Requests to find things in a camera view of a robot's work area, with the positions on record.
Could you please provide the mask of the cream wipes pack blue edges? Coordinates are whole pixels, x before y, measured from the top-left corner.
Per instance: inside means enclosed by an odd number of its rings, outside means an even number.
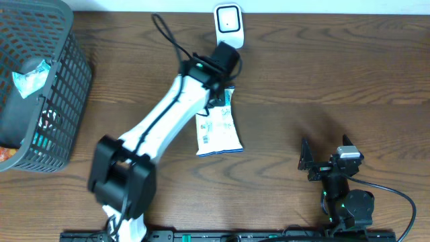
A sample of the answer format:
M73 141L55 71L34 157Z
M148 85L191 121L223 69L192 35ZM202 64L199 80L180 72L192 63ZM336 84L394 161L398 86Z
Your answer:
M201 110L196 114L196 132L199 157L243 151L234 120L231 99L233 86L224 90L224 104Z

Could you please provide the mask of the green soft wipes pack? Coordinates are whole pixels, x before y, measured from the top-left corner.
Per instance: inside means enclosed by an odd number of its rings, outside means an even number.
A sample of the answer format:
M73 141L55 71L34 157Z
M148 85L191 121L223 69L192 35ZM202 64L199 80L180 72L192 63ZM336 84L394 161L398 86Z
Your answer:
M42 60L41 63L29 73L21 74L12 72L12 79L15 87L23 99L41 89L48 78L50 65Z

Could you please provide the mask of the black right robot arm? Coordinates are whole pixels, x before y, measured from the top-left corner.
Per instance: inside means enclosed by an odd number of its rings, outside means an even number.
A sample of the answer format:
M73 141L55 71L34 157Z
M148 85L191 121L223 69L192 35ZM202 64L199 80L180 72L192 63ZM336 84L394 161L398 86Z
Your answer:
M322 182L321 207L329 216L325 235L364 231L373 223L374 195L365 190L351 190L348 179L359 172L362 153L343 135L343 144L328 161L316 162L310 145L302 139L298 169L308 172L308 181Z

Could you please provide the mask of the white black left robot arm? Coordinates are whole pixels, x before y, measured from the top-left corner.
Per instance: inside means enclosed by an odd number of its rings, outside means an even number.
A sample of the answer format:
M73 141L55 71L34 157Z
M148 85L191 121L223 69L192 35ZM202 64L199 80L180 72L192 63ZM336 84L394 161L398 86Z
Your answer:
M210 56L181 61L171 88L140 123L120 138L105 135L98 141L87 187L108 216L109 241L144 239L143 215L157 190L157 163L191 118L218 106L240 63L238 51L225 42Z

